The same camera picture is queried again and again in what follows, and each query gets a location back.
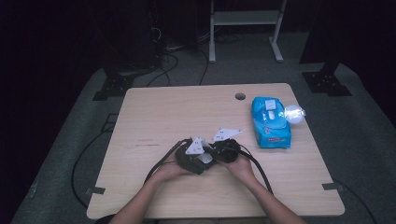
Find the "forearm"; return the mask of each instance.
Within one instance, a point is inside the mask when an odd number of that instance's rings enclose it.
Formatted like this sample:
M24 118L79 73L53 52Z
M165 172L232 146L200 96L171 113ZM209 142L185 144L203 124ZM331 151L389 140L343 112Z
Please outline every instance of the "forearm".
M162 181L149 179L148 182L140 189L136 195L111 219L110 224L135 224L142 223L149 204L154 198L157 188Z
M259 202L265 215L272 224L298 224L305 223L300 217L292 212L285 204L279 201L259 181L254 180L245 184Z

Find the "left hand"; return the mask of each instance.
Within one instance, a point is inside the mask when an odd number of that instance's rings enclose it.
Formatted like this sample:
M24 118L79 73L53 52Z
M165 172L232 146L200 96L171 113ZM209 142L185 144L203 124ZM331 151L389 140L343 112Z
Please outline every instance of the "left hand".
M168 157L168 159L166 159L164 164L157 169L157 171L152 175L151 178L157 178L160 181L167 181L176 178L179 175L187 174L192 173L177 165L177 160L174 152Z

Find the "white shelf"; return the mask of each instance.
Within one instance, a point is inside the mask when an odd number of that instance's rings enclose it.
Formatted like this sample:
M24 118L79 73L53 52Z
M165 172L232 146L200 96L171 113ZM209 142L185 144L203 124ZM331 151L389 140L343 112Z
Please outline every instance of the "white shelf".
M275 25L278 14L278 10L217 11L214 13L214 25Z

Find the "small round object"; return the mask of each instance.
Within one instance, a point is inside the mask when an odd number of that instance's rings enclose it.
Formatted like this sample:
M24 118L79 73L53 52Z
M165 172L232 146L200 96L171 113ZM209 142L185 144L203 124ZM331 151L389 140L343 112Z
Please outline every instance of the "small round object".
M239 101L243 101L243 100L245 100L247 97L246 97L246 95L245 95L244 93L238 92L238 93L235 95L235 98L236 98L237 100L239 100Z
M303 121L305 111L299 105L288 105L285 107L285 119L292 124Z

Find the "right hand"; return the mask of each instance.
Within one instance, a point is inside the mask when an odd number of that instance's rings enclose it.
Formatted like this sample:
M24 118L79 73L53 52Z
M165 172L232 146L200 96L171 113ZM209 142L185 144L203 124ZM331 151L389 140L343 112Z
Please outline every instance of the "right hand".
M250 160L243 155L239 155L233 162L225 163L220 161L219 163L224 165L234 177L245 185L251 183L251 181L257 181L251 168Z

